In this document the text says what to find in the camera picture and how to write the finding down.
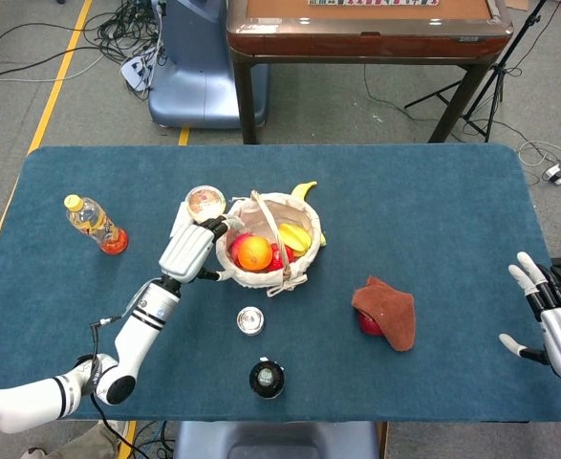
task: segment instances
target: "red apple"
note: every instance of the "red apple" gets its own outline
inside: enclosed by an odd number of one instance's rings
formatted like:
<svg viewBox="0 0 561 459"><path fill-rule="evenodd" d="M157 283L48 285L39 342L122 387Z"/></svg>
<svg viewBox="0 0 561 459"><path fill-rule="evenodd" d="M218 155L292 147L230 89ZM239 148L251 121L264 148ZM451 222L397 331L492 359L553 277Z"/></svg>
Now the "red apple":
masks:
<svg viewBox="0 0 561 459"><path fill-rule="evenodd" d="M292 263L293 261L295 261L295 255L292 252L291 248L289 246L284 246L284 248L287 250L287 257L289 258L289 262ZM281 270L282 268L284 268L284 265L282 264L282 255L280 254L280 248L277 244L271 244L271 262L268 265L268 271L270 272Z"/></svg>
<svg viewBox="0 0 561 459"><path fill-rule="evenodd" d="M373 337L384 336L384 333L380 330L375 320L360 311L357 311L356 313L358 314L358 326L363 333L372 335Z"/></svg>
<svg viewBox="0 0 561 459"><path fill-rule="evenodd" d="M229 248L231 259L233 260L233 263L235 263L237 266L240 266L240 263L238 262L238 251L240 250L240 246L244 241L246 241L251 236L252 236L251 232L245 232L244 234L240 234L238 237L235 238L233 244L231 244L231 247Z"/></svg>

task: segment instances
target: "plastic bottle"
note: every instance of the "plastic bottle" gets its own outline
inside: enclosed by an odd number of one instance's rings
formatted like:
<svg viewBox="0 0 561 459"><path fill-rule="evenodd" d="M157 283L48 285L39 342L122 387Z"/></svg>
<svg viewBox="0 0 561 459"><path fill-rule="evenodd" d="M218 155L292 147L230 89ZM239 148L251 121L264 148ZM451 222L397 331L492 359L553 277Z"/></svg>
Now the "plastic bottle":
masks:
<svg viewBox="0 0 561 459"><path fill-rule="evenodd" d="M100 249L112 255L127 249L127 233L112 223L104 209L93 199L71 194L66 196L63 204L68 209L66 216L70 223L94 239Z"/></svg>

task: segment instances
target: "brown cloth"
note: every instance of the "brown cloth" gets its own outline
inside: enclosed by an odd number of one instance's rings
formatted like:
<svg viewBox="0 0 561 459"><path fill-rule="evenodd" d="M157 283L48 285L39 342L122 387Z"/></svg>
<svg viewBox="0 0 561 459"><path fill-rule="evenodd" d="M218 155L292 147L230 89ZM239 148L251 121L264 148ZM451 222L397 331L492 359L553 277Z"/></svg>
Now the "brown cloth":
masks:
<svg viewBox="0 0 561 459"><path fill-rule="evenodd" d="M409 351L416 338L414 297L369 276L353 295L353 307L371 317L396 351Z"/></svg>

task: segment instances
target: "table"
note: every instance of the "table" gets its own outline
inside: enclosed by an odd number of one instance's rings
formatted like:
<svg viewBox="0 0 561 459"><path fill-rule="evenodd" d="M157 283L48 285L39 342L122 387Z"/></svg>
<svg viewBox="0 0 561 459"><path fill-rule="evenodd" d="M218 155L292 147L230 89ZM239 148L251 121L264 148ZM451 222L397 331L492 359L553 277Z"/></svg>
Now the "table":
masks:
<svg viewBox="0 0 561 459"><path fill-rule="evenodd" d="M37 150L0 233L0 387L61 374L91 352L89 323L120 313L159 275L178 203L193 186L230 198L313 179L308 201L329 245L308 282L274 298L233 281L183 286L136 390L106 407L109 417L561 421L561 381L497 339L541 342L506 267L520 250L549 260L515 153L493 144ZM106 255L70 227L62 202L73 192L98 200L127 230L125 253ZM414 295L412 351L359 331L351 297L370 274ZM235 324L247 305L265 314L257 337ZM100 352L115 354L119 327L101 330ZM248 386L262 356L286 369L273 401ZM96 417L88 400L74 414Z"/></svg>
<svg viewBox="0 0 561 459"><path fill-rule="evenodd" d="M231 0L227 40L243 141L256 143L253 65L377 63L459 65L466 70L429 140L444 142L512 34L504 0L441 0L435 7Z"/></svg>

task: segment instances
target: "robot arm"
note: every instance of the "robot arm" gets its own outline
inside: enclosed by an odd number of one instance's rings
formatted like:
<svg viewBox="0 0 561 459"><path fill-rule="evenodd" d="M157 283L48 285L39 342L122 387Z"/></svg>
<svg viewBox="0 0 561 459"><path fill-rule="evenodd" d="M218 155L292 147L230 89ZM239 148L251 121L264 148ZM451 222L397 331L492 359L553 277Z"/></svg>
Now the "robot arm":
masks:
<svg viewBox="0 0 561 459"><path fill-rule="evenodd" d="M561 273L555 268L548 271L536 265L524 252L518 253L522 269L509 266L509 272L525 292L535 319L539 322L544 340L544 350L531 349L517 343L511 336L499 336L501 343L523 359L550 365L561 378Z"/></svg>
<svg viewBox="0 0 561 459"><path fill-rule="evenodd" d="M175 226L160 260L162 277L144 284L130 303L133 308L127 308L131 314L115 340L119 361L97 354L63 375L0 390L0 430L15 433L68 416L93 390L106 404L129 397L144 358L179 302L181 285L196 277L215 278L202 266L216 240L240 224L220 216L199 225ZM103 319L100 325L118 318Z"/></svg>

